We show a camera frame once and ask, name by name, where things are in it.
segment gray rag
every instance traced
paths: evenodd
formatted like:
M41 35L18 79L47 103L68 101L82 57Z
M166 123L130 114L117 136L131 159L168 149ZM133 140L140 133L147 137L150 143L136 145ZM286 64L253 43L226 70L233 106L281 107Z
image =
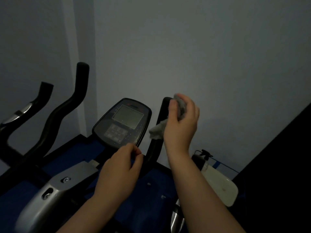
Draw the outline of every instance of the gray rag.
M185 117L185 113L187 112L186 104L179 96L177 96L177 94L174 95L174 100L176 100L178 103L177 120L180 121ZM158 125L151 128L149 130L150 139L163 139L166 123L167 119L161 121Z

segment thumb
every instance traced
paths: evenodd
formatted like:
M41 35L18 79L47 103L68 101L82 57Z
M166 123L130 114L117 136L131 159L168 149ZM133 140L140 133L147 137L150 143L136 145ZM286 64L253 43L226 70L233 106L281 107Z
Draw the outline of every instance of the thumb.
M144 155L143 154L139 154L138 156L136 156L135 158L135 162L130 170L130 172L133 173L134 177L136 179L138 179L139 173L140 173L140 169L142 168L142 162L144 160Z
M171 99L169 101L169 118L168 118L168 121L170 123L177 122L177 111L178 111L177 101Z

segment hand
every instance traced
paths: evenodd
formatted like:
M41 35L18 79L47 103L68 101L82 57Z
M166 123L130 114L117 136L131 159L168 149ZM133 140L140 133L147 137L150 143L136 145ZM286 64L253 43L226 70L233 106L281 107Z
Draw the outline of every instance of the hand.
M183 94L177 94L187 105L187 113L181 121L177 120L178 104L176 100L169 102L169 118L164 130L164 144L169 156L189 154L189 145L196 132L200 109Z
M132 168L131 153L136 155ZM99 174L93 198L99 204L109 203L117 210L134 190L142 162L143 154L135 145L128 143L122 146L105 162Z

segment left hand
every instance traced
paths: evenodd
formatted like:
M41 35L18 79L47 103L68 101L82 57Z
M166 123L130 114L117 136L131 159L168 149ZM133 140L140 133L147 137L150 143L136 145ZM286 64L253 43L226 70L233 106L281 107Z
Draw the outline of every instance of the left hand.
M136 158L131 167L131 153ZM93 199L100 204L106 204L118 208L133 192L142 168L143 154L134 144L128 143L122 146L108 159L100 174L95 187Z

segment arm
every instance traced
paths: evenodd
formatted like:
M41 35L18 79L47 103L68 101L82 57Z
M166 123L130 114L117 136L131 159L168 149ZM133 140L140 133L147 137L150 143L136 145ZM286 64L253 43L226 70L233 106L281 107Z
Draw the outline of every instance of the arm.
M131 167L131 153L136 159ZM134 190L143 155L133 144L121 147L104 164L94 195L57 231L57 233L96 233L115 214Z
M187 113L177 121L177 102L170 101L164 142L187 227L192 233L244 232L189 157L200 110L190 98L178 96L187 104Z

